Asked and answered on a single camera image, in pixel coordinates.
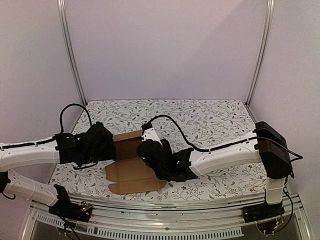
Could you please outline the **brown cardboard box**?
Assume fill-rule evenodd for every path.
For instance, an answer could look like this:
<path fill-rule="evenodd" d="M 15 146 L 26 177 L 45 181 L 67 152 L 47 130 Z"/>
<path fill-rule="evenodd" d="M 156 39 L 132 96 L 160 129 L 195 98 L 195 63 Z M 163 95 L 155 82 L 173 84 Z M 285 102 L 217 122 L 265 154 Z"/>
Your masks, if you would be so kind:
<path fill-rule="evenodd" d="M 142 131 L 132 131 L 113 136 L 116 158 L 105 167 L 106 180 L 113 194 L 126 195 L 158 191 L 167 184 L 137 156 L 136 149 L 142 143 Z"/>

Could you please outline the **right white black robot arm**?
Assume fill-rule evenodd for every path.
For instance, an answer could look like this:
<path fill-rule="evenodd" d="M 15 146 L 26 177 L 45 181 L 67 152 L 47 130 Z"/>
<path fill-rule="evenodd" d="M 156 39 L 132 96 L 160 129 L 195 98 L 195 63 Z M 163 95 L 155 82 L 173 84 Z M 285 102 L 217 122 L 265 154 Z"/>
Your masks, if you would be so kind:
<path fill-rule="evenodd" d="M 282 201 L 285 180 L 293 172 L 285 138 L 264 121 L 243 137 L 207 149 L 190 146 L 172 152 L 169 142 L 158 137 L 151 123 L 142 126 L 141 137 L 136 155 L 158 179 L 168 182 L 186 182 L 218 169 L 263 163 L 265 201 L 276 205 Z"/>

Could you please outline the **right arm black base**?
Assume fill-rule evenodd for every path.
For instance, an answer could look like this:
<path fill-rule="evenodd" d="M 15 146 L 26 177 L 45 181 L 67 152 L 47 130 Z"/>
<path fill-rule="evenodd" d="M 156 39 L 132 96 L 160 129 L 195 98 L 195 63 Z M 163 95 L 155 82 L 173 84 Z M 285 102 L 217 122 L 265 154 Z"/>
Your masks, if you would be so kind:
<path fill-rule="evenodd" d="M 283 230 L 291 221 L 294 213 L 294 206 L 291 204 L 290 215 L 285 220 L 283 202 L 277 204 L 259 203 L 245 206 L 241 209 L 245 223 L 256 222 L 258 231 L 265 235 L 274 235 Z"/>

